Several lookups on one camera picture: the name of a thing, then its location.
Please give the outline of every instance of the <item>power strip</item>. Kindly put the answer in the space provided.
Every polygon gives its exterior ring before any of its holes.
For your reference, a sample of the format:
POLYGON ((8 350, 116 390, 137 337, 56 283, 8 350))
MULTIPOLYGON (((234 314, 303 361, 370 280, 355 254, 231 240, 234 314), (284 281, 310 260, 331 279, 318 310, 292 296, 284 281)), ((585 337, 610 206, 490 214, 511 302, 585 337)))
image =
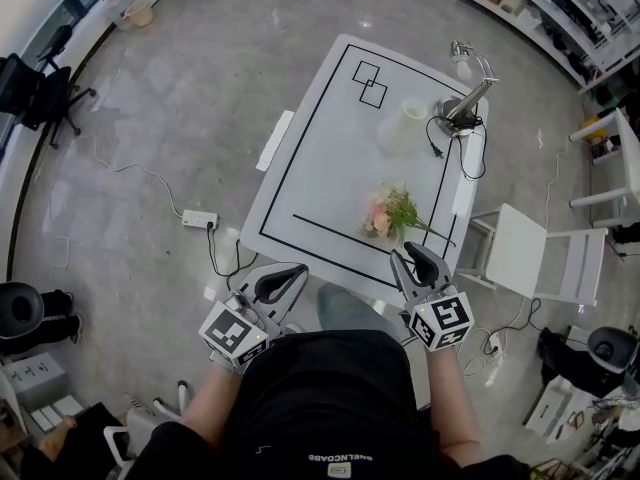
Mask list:
POLYGON ((220 217, 217 213, 196 212, 194 210, 185 210, 182 212, 182 225, 193 228, 207 229, 209 223, 213 224, 213 229, 218 227, 220 217))

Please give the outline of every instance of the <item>green leaves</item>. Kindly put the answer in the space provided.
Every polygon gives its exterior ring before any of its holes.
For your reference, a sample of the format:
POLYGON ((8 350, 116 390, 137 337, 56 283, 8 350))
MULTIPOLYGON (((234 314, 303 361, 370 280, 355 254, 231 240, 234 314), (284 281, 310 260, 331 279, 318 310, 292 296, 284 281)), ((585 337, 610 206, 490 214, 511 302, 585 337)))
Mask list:
POLYGON ((446 236, 438 233, 435 229, 426 224, 419 216, 415 203, 411 200, 407 189, 399 190, 392 188, 389 192, 387 200, 387 215, 391 228, 395 231, 398 242, 404 242, 406 228, 415 228, 433 233, 440 238, 457 247, 455 242, 449 240, 446 236))

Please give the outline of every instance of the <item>white chair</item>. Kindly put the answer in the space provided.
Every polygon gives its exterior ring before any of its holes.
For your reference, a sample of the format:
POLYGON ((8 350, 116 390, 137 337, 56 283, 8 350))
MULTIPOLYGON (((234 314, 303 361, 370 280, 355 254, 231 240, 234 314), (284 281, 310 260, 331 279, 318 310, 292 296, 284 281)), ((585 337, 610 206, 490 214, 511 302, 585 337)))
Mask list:
POLYGON ((595 306, 607 229, 547 233, 508 204, 471 217, 470 225, 485 235, 476 266, 456 274, 492 290, 504 286, 528 298, 595 306), (498 215, 494 228, 480 220, 498 215), (569 251, 558 294, 536 292, 542 257, 550 240, 569 238, 569 251))
POLYGON ((107 440, 107 445, 109 445, 109 450, 111 450, 116 464, 121 468, 118 480, 123 480, 127 476, 135 459, 140 455, 140 452, 142 452, 142 449, 147 445, 149 439, 151 439, 151 434, 154 429, 166 421, 168 421, 166 418, 149 414, 149 412, 143 408, 132 407, 127 412, 126 427, 104 428, 103 434, 107 440), (115 435, 123 433, 129 434, 127 457, 123 457, 120 454, 115 441, 115 435))
POLYGON ((189 406, 189 392, 187 383, 183 380, 178 382, 178 412, 170 409, 160 398, 153 400, 154 407, 160 412, 161 416, 156 416, 135 398, 131 398, 133 407, 127 412, 126 427, 105 427, 103 430, 104 438, 113 455, 116 464, 120 466, 121 471, 118 480, 124 480, 129 473, 135 459, 140 455, 142 449, 147 445, 154 429, 161 423, 167 421, 178 421, 182 414, 185 413, 189 406), (116 434, 129 434, 129 448, 127 457, 123 457, 116 446, 116 434))
MULTIPOLYGON (((604 203, 607 201, 615 201, 626 197, 632 197, 637 203, 640 204, 640 142, 638 141, 638 137, 636 137, 636 134, 629 125, 627 119, 624 117, 622 112, 620 112, 620 109, 616 109, 615 112, 612 112, 603 119, 596 121, 583 130, 570 135, 569 140, 571 142, 582 140, 591 133, 604 128, 614 121, 618 128, 618 134, 620 135, 620 149, 618 151, 614 151, 613 153, 609 153, 608 155, 604 155, 603 157, 597 158, 596 160, 593 160, 593 164, 601 164, 602 162, 605 162, 622 154, 625 178, 624 186, 614 190, 609 190, 608 192, 603 192, 601 194, 594 194, 588 197, 572 199, 571 201, 569 201, 569 206, 571 206, 571 208, 604 203)), ((628 226, 637 221, 637 216, 629 218, 614 217, 610 219, 595 221, 593 223, 593 227, 608 228, 620 225, 628 226)))

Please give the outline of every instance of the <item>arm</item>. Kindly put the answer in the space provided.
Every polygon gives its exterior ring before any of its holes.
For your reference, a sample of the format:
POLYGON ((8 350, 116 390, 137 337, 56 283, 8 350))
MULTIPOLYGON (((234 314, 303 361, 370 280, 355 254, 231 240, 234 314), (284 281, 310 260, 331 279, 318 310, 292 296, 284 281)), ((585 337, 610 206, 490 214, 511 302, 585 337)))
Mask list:
POLYGON ((64 446, 64 441, 67 439, 69 430, 75 428, 77 425, 76 420, 71 416, 65 416, 62 423, 54 428, 44 439, 40 442, 38 449, 49 459, 54 462, 64 446))
POLYGON ((217 448, 236 401, 242 376, 213 363, 195 398, 182 416, 182 424, 217 448))
POLYGON ((442 452, 460 467, 481 461, 480 430, 454 348, 427 352, 427 364, 431 427, 440 433, 442 452))

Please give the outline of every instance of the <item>black office chair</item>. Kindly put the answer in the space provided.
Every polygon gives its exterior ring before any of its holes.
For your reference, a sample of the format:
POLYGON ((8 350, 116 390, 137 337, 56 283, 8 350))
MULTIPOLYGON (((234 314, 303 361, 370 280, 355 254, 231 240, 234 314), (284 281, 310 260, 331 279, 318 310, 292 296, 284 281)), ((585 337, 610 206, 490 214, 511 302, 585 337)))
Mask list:
POLYGON ((15 53, 0 58, 0 112, 17 116, 18 122, 31 130, 44 123, 46 137, 54 126, 50 144, 58 148, 56 135, 63 119, 71 125, 76 135, 82 130, 69 116, 71 107, 85 95, 96 96, 92 88, 71 97, 73 84, 69 82, 71 68, 63 67, 48 76, 27 66, 15 53))
POLYGON ((51 39, 49 39, 47 46, 45 46, 44 50, 38 54, 38 60, 47 61, 53 69, 58 71, 60 68, 53 59, 65 50, 65 47, 72 35, 73 29, 71 28, 71 25, 62 25, 61 27, 58 27, 51 36, 51 39))

